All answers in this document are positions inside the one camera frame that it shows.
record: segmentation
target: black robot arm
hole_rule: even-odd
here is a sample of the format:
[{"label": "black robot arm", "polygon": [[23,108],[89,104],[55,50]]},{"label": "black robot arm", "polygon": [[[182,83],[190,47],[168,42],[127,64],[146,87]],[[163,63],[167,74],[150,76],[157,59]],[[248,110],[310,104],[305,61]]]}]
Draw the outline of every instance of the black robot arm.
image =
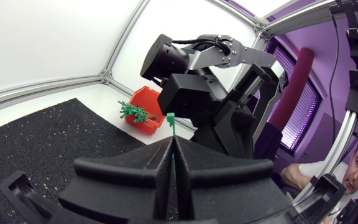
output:
[{"label": "black robot arm", "polygon": [[[179,49],[173,44],[189,44]],[[251,64],[230,92],[209,68]],[[228,35],[201,35],[172,40],[160,35],[150,48],[140,75],[160,85],[163,114],[189,118],[198,129],[192,141],[234,157],[251,159],[271,107],[288,84],[283,67],[272,54],[244,47]],[[257,90],[254,112],[246,103]]]}]

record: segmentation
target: metal bracket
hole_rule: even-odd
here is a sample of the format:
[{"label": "metal bracket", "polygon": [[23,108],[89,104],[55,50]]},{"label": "metal bracket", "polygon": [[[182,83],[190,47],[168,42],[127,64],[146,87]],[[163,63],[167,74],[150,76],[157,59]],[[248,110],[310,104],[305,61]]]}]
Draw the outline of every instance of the metal bracket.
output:
[{"label": "metal bracket", "polygon": [[266,31],[262,31],[260,34],[260,38],[264,39],[264,41],[268,42],[273,36],[268,34]]},{"label": "metal bracket", "polygon": [[112,72],[111,70],[104,69],[102,70],[99,75],[102,77],[100,81],[101,84],[109,85],[110,80],[112,80]]}]

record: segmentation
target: metal profile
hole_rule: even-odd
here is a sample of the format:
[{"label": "metal profile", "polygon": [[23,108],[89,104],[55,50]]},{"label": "metal profile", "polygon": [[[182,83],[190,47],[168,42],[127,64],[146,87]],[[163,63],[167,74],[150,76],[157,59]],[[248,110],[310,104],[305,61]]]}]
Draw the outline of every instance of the metal profile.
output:
[{"label": "metal profile", "polygon": [[[349,140],[356,126],[356,116],[357,114],[355,112],[349,110],[346,111],[345,118],[342,123],[341,129],[339,130],[338,136],[336,137],[331,150],[329,151],[326,159],[324,160],[323,165],[316,174],[317,178],[320,178],[324,174],[330,173],[341,159],[342,151],[349,143]],[[292,204],[295,204],[300,200],[304,199],[313,191],[313,188],[314,187],[312,186],[312,184],[308,183],[308,185],[298,194],[294,201],[292,201]]]},{"label": "metal profile", "polygon": [[126,22],[123,30],[119,34],[118,41],[112,48],[109,59],[106,62],[106,65],[104,66],[104,70],[111,70],[114,64],[116,63],[119,52],[124,46],[126,39],[128,38],[129,34],[131,33],[131,30],[135,26],[136,21],[139,19],[140,15],[142,14],[143,10],[146,8],[149,2],[150,0],[141,0],[136,6],[136,8],[134,9],[134,12],[131,14],[129,20]]},{"label": "metal profile", "polygon": [[40,96],[57,93],[60,91],[79,88],[100,83],[101,77],[93,75],[80,78],[67,78],[52,80],[49,82],[33,83],[31,85],[17,86],[0,91],[0,109],[31,100]]},{"label": "metal profile", "polygon": [[218,5],[219,7],[223,8],[224,10],[229,11],[231,14],[235,15],[236,17],[238,17],[242,21],[248,23],[252,27],[257,27],[258,26],[258,23],[256,23],[256,21],[254,21],[253,18],[249,17],[247,14],[243,13],[241,10],[239,10],[238,8],[236,8],[233,5],[229,4],[228,2],[223,1],[223,0],[209,0],[209,1],[215,3],[216,5]]},{"label": "metal profile", "polygon": [[335,0],[314,2],[267,24],[263,31],[273,37],[278,34],[330,21],[331,13],[329,12],[329,6],[334,4]]}]

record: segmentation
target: black rubber mat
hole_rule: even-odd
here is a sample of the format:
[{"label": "black rubber mat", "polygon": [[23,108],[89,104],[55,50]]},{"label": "black rubber mat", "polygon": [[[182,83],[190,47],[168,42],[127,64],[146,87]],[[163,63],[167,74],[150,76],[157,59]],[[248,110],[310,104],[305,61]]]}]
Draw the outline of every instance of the black rubber mat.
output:
[{"label": "black rubber mat", "polygon": [[[142,145],[73,99],[0,127],[0,183],[21,170],[36,191],[58,204],[75,176],[76,158],[111,157]],[[0,223],[24,222],[0,191]]]}]

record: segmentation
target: man's hand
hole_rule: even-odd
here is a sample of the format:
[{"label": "man's hand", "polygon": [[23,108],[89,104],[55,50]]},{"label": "man's hand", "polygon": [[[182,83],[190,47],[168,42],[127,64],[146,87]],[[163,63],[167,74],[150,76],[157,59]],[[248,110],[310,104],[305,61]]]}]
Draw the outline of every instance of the man's hand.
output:
[{"label": "man's hand", "polygon": [[320,224],[329,224],[329,218],[326,217]]},{"label": "man's hand", "polygon": [[299,171],[299,164],[291,164],[281,171],[280,177],[284,183],[298,190],[303,190],[308,185],[311,177],[302,175]]}]

